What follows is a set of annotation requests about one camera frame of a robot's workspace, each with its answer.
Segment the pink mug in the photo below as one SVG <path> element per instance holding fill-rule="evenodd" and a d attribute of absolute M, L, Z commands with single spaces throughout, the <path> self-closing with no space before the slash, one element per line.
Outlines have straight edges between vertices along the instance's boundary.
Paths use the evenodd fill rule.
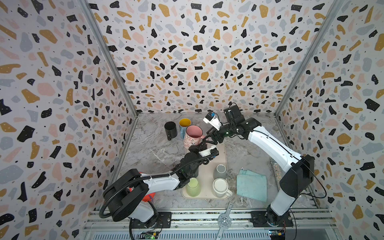
<path fill-rule="evenodd" d="M 186 128 L 184 137 L 184 147 L 189 149 L 191 146 L 198 145 L 205 136 L 203 130 L 196 125 L 190 125 Z"/>

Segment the dark green mug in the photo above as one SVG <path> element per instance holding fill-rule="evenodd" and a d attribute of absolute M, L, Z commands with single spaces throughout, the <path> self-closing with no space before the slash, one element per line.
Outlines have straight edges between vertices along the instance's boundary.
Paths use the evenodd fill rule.
<path fill-rule="evenodd" d="M 199 166 L 198 162 L 189 162 L 189 164 L 185 166 L 186 176 L 188 178 L 197 178 L 199 175 Z"/>

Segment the grey mug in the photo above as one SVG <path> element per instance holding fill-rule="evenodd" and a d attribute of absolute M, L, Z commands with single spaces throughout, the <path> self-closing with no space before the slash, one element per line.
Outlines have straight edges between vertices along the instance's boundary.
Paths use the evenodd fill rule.
<path fill-rule="evenodd" d="M 219 164 L 216 166 L 214 173 L 213 173 L 214 180 L 216 179 L 227 179 L 228 178 L 228 171 L 227 167 L 223 164 Z"/>

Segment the light blue mug yellow inside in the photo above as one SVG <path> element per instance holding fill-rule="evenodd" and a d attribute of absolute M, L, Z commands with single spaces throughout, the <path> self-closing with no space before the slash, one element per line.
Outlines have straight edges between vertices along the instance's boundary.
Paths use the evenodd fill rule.
<path fill-rule="evenodd" d="M 185 138 L 187 127 L 189 127 L 191 123 L 192 123 L 191 120 L 188 118 L 183 118 L 179 121 L 179 131 L 180 131 L 181 139 Z"/>

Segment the black mug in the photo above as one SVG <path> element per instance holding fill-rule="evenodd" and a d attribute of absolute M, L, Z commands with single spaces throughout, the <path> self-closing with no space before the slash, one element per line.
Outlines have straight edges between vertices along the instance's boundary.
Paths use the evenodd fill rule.
<path fill-rule="evenodd" d="M 164 128 L 168 141 L 171 141 L 178 135 L 177 126 L 175 122 L 166 122 Z"/>

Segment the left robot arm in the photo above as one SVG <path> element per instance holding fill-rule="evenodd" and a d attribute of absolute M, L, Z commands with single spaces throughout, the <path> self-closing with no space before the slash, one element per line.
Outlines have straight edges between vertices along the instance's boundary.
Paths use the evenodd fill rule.
<path fill-rule="evenodd" d="M 169 173 L 148 175 L 137 169 L 129 170 L 104 191 L 105 201 L 99 210 L 99 217 L 111 217 L 114 222 L 131 218 L 151 227 L 159 213 L 150 201 L 143 201 L 144 197 L 183 188 L 198 176 L 200 165 L 209 164 L 218 155 L 215 145 L 205 150 L 201 146 L 192 146 Z"/>

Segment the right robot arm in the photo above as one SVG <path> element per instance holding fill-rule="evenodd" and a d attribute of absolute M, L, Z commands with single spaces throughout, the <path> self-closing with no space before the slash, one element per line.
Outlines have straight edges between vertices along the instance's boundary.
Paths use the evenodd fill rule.
<path fill-rule="evenodd" d="M 297 198 L 313 182 L 315 159 L 309 155 L 303 156 L 284 145 L 256 119 L 245 119 L 236 104 L 226 108 L 224 114 L 226 123 L 222 123 L 212 111 L 204 118 L 204 122 L 212 126 L 207 132 L 211 144 L 222 143 L 226 137 L 238 136 L 261 148 L 285 173 L 280 180 L 281 188 L 277 196 L 267 207 L 265 215 L 258 219 L 260 223 L 278 226 L 288 217 Z"/>

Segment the white mug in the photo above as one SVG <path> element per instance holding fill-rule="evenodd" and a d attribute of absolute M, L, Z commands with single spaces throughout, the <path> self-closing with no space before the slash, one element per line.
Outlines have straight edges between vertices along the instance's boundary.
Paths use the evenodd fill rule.
<path fill-rule="evenodd" d="M 223 178 L 217 178 L 213 182 L 213 191 L 217 198 L 232 197 L 233 192 L 229 189 L 228 182 Z"/>

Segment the light green mug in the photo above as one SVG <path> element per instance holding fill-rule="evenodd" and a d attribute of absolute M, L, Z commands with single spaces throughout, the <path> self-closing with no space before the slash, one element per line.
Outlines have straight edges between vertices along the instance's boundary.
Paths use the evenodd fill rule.
<path fill-rule="evenodd" d="M 198 179 L 191 178 L 189 183 L 186 185 L 186 192 L 190 197 L 197 197 L 201 193 L 201 185 Z"/>

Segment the beige tray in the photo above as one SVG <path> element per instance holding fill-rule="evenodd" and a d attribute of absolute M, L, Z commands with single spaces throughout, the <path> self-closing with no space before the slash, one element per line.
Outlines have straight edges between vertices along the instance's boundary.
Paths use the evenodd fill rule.
<path fill-rule="evenodd" d="M 219 156 L 215 157 L 212 161 L 210 161 L 208 165 L 199 166 L 199 174 L 197 176 L 197 180 L 199 182 L 199 185 L 201 186 L 200 194 L 196 197 L 191 197 L 190 195 L 188 195 L 186 187 L 183 187 L 182 196 L 185 199 L 225 200 L 229 198 L 228 195 L 224 195 L 220 198 L 217 197 L 213 189 L 214 170 L 216 169 L 217 165 L 223 164 L 225 167 L 227 167 L 227 155 L 225 144 L 218 144 L 217 150 L 220 153 Z"/>

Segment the teal cloth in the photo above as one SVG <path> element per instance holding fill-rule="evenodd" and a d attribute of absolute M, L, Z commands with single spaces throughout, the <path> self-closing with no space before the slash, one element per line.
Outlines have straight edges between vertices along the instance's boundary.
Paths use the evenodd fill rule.
<path fill-rule="evenodd" d="M 266 202 L 268 198 L 267 177 L 249 170 L 240 169 L 237 175 L 237 195 Z"/>

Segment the glitter bottle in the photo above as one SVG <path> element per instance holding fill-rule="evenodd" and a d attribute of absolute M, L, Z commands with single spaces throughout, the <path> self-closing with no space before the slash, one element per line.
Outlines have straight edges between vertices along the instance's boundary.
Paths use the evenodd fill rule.
<path fill-rule="evenodd" d="M 275 180 L 277 182 L 277 186 L 278 188 L 280 188 L 280 181 L 283 177 L 283 172 L 282 172 L 282 169 L 281 167 L 279 166 L 279 164 L 273 160 L 272 158 L 270 158 L 270 164 L 273 168 L 273 173 L 274 173 L 274 176 L 275 176 Z"/>

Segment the red fish plush toy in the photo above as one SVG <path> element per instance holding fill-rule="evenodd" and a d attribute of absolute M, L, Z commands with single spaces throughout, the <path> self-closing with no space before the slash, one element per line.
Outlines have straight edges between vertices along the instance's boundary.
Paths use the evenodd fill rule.
<path fill-rule="evenodd" d="M 136 186 L 135 188 L 129 188 L 128 198 L 130 201 L 144 201 L 150 202 L 153 200 L 155 193 L 150 193 L 147 187 L 143 185 Z"/>

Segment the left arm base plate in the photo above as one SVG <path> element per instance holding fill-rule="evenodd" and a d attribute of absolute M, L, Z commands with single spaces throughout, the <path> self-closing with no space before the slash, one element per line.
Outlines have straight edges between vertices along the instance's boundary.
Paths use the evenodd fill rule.
<path fill-rule="evenodd" d="M 172 213 L 171 212 L 156 212 L 148 221 L 141 222 L 134 219 L 132 229 L 169 229 L 171 227 Z"/>

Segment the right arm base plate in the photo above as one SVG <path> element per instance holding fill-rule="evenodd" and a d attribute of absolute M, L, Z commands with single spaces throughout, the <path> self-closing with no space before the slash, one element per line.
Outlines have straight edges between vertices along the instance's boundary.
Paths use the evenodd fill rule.
<path fill-rule="evenodd" d="M 255 228 L 269 228 L 269 227 L 293 227 L 294 223 L 289 213 L 283 216 L 278 216 L 273 211 L 252 211 L 250 222 Z"/>

